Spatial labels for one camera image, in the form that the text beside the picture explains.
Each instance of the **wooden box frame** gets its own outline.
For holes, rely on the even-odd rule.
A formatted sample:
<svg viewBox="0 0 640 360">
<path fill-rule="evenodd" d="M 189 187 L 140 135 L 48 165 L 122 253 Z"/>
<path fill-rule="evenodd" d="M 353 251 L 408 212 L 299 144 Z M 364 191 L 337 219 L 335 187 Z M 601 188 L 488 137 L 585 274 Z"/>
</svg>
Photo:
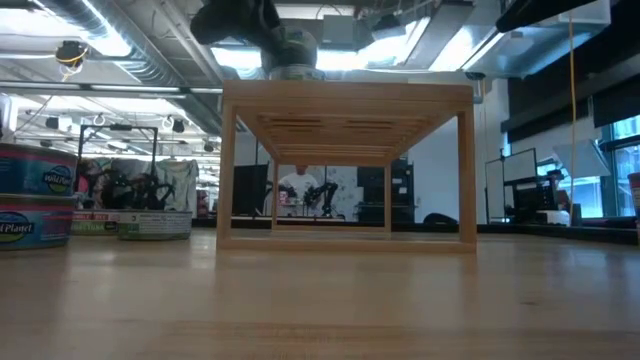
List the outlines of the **wooden box frame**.
<svg viewBox="0 0 640 360">
<path fill-rule="evenodd" d="M 476 191 L 473 89 L 459 85 L 304 81 L 226 81 L 218 199 L 217 249 L 475 252 Z M 460 241 L 402 241 L 391 233 L 391 162 L 447 121 L 458 121 Z M 363 241 L 238 237 L 231 233 L 236 122 L 241 120 L 280 164 L 379 166 L 385 169 L 383 228 L 286 226 L 272 231 L 382 232 Z"/>
</svg>

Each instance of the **stand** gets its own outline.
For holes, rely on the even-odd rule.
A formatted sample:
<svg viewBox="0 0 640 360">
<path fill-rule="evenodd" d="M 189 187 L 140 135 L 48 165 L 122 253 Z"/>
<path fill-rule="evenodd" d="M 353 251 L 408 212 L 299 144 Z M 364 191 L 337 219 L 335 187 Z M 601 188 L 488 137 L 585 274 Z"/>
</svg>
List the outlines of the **stand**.
<svg viewBox="0 0 640 360">
<path fill-rule="evenodd" d="M 421 240 L 423 235 L 393 234 L 391 162 L 456 117 L 459 238 L 430 237 L 427 241 Z M 270 232 L 232 234 L 231 194 L 237 120 L 244 122 L 273 157 L 276 169 L 274 183 L 277 183 L 278 164 L 384 167 L 384 227 L 285 226 L 278 224 L 275 211 L 272 211 Z M 476 250 L 473 90 L 469 86 L 227 81 L 224 84 L 222 130 L 218 249 L 381 252 Z M 277 192 L 273 196 L 275 207 Z M 327 231 L 337 233 L 327 236 Z"/>
</svg>

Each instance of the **ceiling duct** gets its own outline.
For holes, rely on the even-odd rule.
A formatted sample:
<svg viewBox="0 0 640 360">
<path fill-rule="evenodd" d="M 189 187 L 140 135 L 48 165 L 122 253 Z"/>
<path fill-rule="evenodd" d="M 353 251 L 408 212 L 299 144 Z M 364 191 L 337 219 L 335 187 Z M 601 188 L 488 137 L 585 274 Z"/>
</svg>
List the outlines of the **ceiling duct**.
<svg viewBox="0 0 640 360">
<path fill-rule="evenodd" d="M 38 0 L 42 7 L 71 25 L 83 29 L 86 41 L 103 55 L 117 51 L 132 62 L 119 61 L 117 65 L 149 86 L 185 85 L 180 74 L 162 56 L 146 35 L 131 21 L 127 14 L 110 0 Z M 122 49 L 128 46 L 129 54 Z M 192 120 L 208 134 L 218 134 L 220 115 L 204 104 L 204 101 L 188 96 L 169 100 L 182 107 Z"/>
<path fill-rule="evenodd" d="M 462 0 L 444 0 L 406 62 L 407 67 L 428 69 L 436 61 L 449 41 L 460 31 L 474 6 Z"/>
</svg>

